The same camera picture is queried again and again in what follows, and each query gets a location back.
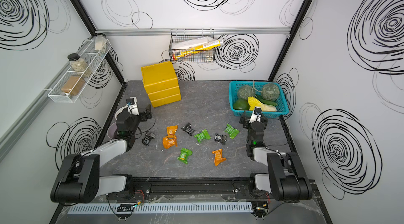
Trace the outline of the black cookie packet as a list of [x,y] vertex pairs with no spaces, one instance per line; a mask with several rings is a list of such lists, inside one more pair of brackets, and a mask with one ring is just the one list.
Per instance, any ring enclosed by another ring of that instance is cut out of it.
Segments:
[[227,136],[226,136],[226,135],[220,135],[220,134],[218,134],[218,133],[215,133],[214,141],[215,141],[216,143],[220,143],[220,144],[222,144],[222,145],[226,145]]
[[190,123],[187,123],[185,126],[181,128],[182,131],[186,132],[189,136],[193,136],[195,133],[195,129],[192,128]]
[[152,132],[146,132],[145,137],[142,139],[142,144],[144,146],[149,146],[150,142],[155,139],[155,134]]

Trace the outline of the yellow drawer cabinet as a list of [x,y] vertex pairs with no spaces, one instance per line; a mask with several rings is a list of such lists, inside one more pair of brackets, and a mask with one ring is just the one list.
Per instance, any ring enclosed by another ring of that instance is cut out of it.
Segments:
[[182,99],[177,75],[170,61],[141,68],[144,89],[154,108]]

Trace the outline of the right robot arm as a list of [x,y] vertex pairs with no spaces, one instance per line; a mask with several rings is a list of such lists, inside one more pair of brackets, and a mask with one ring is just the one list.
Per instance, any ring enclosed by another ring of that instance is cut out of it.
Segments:
[[270,193],[277,201],[310,200],[312,186],[298,153],[271,150],[264,144],[267,122],[262,114],[243,114],[239,121],[247,129],[247,156],[268,168],[267,173],[252,177],[255,188]]

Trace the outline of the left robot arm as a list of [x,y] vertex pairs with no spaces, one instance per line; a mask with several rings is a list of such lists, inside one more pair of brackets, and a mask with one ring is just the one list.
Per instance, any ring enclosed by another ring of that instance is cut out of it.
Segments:
[[129,185],[130,175],[100,176],[109,161],[132,149],[139,124],[152,119],[151,105],[139,109],[127,102],[116,114],[116,139],[79,154],[67,155],[59,169],[50,199],[60,204],[90,203],[93,199],[122,192]]

